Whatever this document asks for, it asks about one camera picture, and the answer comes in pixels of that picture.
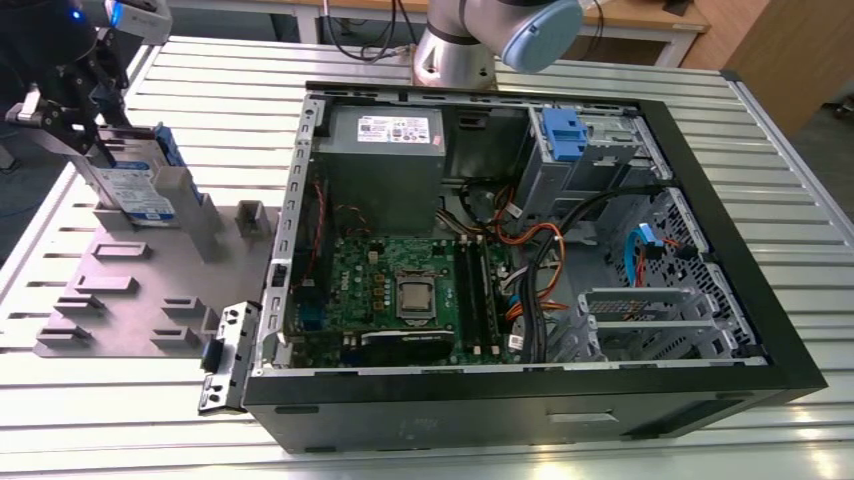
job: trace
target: floor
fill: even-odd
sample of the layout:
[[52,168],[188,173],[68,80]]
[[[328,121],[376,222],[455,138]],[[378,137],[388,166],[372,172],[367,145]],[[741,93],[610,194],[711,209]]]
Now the floor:
[[840,207],[854,219],[854,116],[837,119],[833,109],[824,108],[791,143]]
[[[0,266],[64,167],[64,159],[0,125],[0,145],[19,166],[0,174]],[[793,140],[815,175],[854,218],[854,118],[837,119],[822,109]]]

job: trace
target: metal table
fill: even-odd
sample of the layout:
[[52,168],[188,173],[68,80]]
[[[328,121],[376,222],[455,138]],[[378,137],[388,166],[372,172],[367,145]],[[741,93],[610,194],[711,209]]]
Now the metal table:
[[[275,205],[303,83],[407,83],[398,62],[360,65],[326,46],[172,38],[138,56],[130,118],[174,127],[218,204]],[[539,75],[499,68],[498,78],[507,90],[667,102],[830,388],[673,440],[290,456],[250,416],[196,416],[196,360],[40,359],[30,352],[96,226],[95,195],[68,168],[0,274],[0,473],[854,476],[854,229],[750,93],[715,72],[590,63],[562,62]]]

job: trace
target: motherboard chip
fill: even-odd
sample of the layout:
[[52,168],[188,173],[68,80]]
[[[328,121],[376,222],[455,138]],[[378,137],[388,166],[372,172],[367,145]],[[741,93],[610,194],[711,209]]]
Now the motherboard chip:
[[414,327],[425,326],[437,318],[437,289],[433,276],[397,277],[398,318]]
[[401,285],[401,308],[405,312],[430,311],[431,307],[430,285],[426,283],[405,283]]

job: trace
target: wire bundle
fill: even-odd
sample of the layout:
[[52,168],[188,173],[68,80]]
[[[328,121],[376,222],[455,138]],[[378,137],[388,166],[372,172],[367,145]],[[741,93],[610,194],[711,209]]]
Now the wire bundle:
[[[332,25],[334,19],[330,15],[330,0],[323,0],[323,13],[326,16],[326,26],[330,31],[330,39],[332,40],[332,44],[335,45],[335,48],[338,48],[338,51],[344,56],[347,56],[348,58],[352,58],[354,60],[359,60],[360,62],[376,63],[383,58],[394,57],[397,55],[397,52],[388,52],[388,48],[391,47],[391,40],[395,36],[395,25],[398,23],[398,8],[401,8],[401,13],[403,14],[403,19],[406,21],[406,25],[410,30],[410,37],[413,39],[413,43],[418,43],[418,38],[415,37],[415,29],[413,28],[413,23],[410,22],[410,16],[406,13],[406,8],[403,7],[403,1],[391,0],[391,19],[386,24],[386,28],[383,28],[383,31],[379,33],[376,38],[362,46],[362,50],[356,54],[344,50],[344,47],[338,41],[338,37],[335,35],[335,28]],[[383,41],[379,52],[374,56],[367,56],[366,55],[367,49],[372,47],[376,44],[376,42],[379,42],[379,39],[383,38],[383,36],[386,36],[386,40]]]

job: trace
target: side panel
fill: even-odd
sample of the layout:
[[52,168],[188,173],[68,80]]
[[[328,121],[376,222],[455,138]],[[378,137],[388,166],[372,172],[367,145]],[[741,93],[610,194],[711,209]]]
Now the side panel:
[[252,406],[291,451],[402,450],[669,437],[759,398],[711,393]]

